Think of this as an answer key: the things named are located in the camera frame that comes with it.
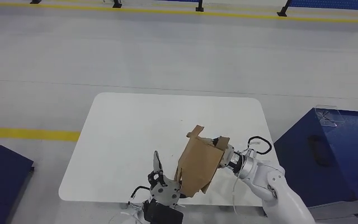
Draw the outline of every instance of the blue box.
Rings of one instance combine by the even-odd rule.
[[[342,122],[326,126],[313,108],[274,144],[288,184],[307,207],[357,200],[358,112],[339,113]]]
[[[34,162],[0,146],[0,224],[7,222]]]

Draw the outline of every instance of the gray floor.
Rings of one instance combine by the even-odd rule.
[[[318,104],[358,110],[357,41],[356,24],[1,7],[0,127],[81,130],[100,92],[234,96],[261,102],[275,141]],[[127,218],[59,199],[74,143],[0,144],[37,167],[12,223]],[[190,208],[185,223],[267,223],[240,213]]]

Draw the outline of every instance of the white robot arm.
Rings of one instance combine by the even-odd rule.
[[[263,140],[270,148],[266,152],[250,149],[250,141],[253,139]],[[271,149],[271,143],[259,136],[249,139],[244,152],[235,152],[234,147],[228,145],[219,168],[231,169],[235,176],[262,199],[263,210],[272,224],[315,224],[301,197],[288,186],[284,168],[271,161],[256,159],[257,153],[264,155]],[[151,198],[139,208],[144,212],[144,219],[155,224],[181,224],[183,214],[175,208],[178,200],[185,198],[185,195],[180,193],[180,183],[163,175],[157,151],[154,152],[153,171],[148,175],[148,181],[150,188],[139,186],[131,196],[133,198],[140,188],[150,191]]]
[[[255,151],[254,156],[251,157],[252,150],[249,149],[249,143],[245,155],[233,150],[234,148],[229,145],[220,165],[222,167],[226,165],[233,170],[234,175],[262,199],[263,210],[272,224],[315,224],[301,197],[288,186],[283,167],[271,161],[256,159]]]

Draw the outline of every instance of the yellow stripe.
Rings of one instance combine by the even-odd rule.
[[[22,138],[76,142],[79,138],[79,135],[80,132],[70,132],[65,130],[0,128],[0,138]]]
[[[121,11],[121,12],[136,12],[136,13],[163,13],[163,14],[182,14],[182,15],[200,15],[200,16],[219,16],[219,17],[236,17],[236,18],[257,18],[264,20],[294,20],[306,22],[354,22],[358,23],[357,19],[346,18],[305,18],[305,17],[280,17],[270,15],[245,15],[236,13],[222,13],[222,12],[194,12],[194,11],[175,11],[175,10],[150,10],[143,8],[106,8],[93,6],[60,6],[50,4],[24,4],[24,3],[0,3],[0,6],[20,6],[33,8],[55,8],[61,10],[95,10],[95,11]]]
[[[103,4],[103,1],[101,0],[46,0],[46,2],[74,2],[74,3]]]

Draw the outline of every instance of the cardboard box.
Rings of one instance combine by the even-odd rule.
[[[213,145],[210,138],[199,137],[204,127],[197,125],[186,137],[190,138],[179,161],[175,180],[181,183],[181,193],[193,197],[201,190],[204,194],[220,164],[230,138],[219,137]]]

